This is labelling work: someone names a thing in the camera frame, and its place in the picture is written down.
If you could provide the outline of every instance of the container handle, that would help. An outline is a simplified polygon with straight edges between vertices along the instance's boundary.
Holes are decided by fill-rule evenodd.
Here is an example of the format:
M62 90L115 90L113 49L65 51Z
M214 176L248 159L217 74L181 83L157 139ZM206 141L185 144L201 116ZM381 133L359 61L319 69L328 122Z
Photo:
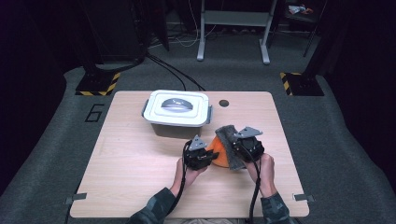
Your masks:
M142 113L140 114L143 118L145 117L145 110L148 106L149 100L146 100L145 105L143 106Z
M213 106L211 105L210 107L207 108L207 120L206 120L206 124L209 124L210 121L213 118Z

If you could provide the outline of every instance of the yellow and black hazard tape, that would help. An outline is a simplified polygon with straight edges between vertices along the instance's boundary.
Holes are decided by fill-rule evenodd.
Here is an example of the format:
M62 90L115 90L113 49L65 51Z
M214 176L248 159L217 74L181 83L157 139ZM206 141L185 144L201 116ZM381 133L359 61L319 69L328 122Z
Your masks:
M293 92L291 91L290 84L286 75L300 76L301 73L280 73L280 78L282 78L283 87L285 88L286 94L292 96Z
M85 96L110 95L111 92L113 92L114 88L116 88L116 84L117 81L119 80L119 77L120 77L120 73L114 75L106 91L76 91L76 95L85 95Z

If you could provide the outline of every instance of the white plastic container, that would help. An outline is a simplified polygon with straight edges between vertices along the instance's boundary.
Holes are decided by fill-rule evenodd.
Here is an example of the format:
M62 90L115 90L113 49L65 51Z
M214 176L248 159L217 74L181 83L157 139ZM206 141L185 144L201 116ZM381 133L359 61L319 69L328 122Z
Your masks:
M142 115L159 136L192 139L210 122L212 106L200 92L154 91Z

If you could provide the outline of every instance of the container lid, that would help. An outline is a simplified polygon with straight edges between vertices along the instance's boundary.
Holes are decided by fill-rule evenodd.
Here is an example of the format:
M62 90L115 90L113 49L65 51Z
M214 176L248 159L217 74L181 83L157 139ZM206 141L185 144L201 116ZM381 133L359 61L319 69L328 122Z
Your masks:
M143 117L151 123L201 127L208 118L209 99L200 92L154 91Z

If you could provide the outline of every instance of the metal bracket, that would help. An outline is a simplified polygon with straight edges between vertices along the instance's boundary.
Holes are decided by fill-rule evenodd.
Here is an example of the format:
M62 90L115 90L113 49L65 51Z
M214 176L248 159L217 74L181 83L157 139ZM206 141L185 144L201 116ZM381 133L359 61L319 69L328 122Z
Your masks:
M241 130L239 133L235 133L234 136L237 138L249 138L249 137L253 137L256 135L260 135L262 134L261 131L254 129L254 128L250 128L250 127L246 127L243 130Z
M305 195L305 194L293 194L293 199L297 202L306 200L308 203L313 203L315 201L313 195Z
M75 200L84 200L87 198L87 193L75 194L72 197L67 197L64 204L72 204Z
M207 143L201 140L201 138L198 135L195 135L195 137L192 139L191 145L189 147L189 151L194 151L204 147L207 147Z

